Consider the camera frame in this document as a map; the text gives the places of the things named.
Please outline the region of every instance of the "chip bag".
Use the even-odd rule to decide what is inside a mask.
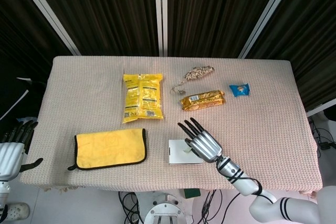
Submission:
[[[124,74],[127,87],[123,123],[139,118],[163,119],[160,109],[161,73]]]

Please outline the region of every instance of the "white box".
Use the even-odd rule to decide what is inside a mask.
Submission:
[[[169,164],[201,164],[203,159],[192,151],[185,152],[189,146],[184,140],[169,140]]]

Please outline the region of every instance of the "robotic arm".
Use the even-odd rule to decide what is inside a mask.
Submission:
[[[259,222],[289,220],[306,224],[331,223],[320,222],[319,207],[311,201],[293,198],[276,200],[274,195],[263,190],[258,180],[248,177],[229,157],[222,155],[222,146],[195,119],[190,120],[195,126],[187,120],[184,121],[190,130],[178,123],[191,138],[186,138],[186,143],[197,156],[208,163],[215,163],[218,172],[242,195],[257,196],[249,208],[254,219]]]
[[[43,160],[39,158],[32,164],[21,165],[23,154],[36,126],[37,122],[33,121],[19,123],[0,138],[0,219],[11,192],[9,181],[16,178],[19,172],[35,168]]]

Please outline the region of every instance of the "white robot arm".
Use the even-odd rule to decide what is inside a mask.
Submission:
[[[249,211],[257,221],[288,220],[305,224],[336,223],[335,211],[328,211],[327,204],[321,204],[323,207],[319,207],[320,202],[335,202],[336,187],[326,187],[319,192],[319,205],[308,200],[293,198],[276,200],[270,192],[262,189],[258,180],[249,178],[229,157],[223,156],[222,146],[195,119],[190,118],[190,120],[195,125],[185,120],[190,130],[182,123],[178,123],[191,138],[191,140],[186,138],[186,143],[197,156],[208,163],[216,163],[218,172],[226,177],[242,195],[256,195],[256,199],[251,204]]]

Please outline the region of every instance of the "biscuit package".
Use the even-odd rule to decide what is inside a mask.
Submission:
[[[214,90],[201,94],[194,94],[181,100],[182,110],[193,111],[225,103],[224,92]]]

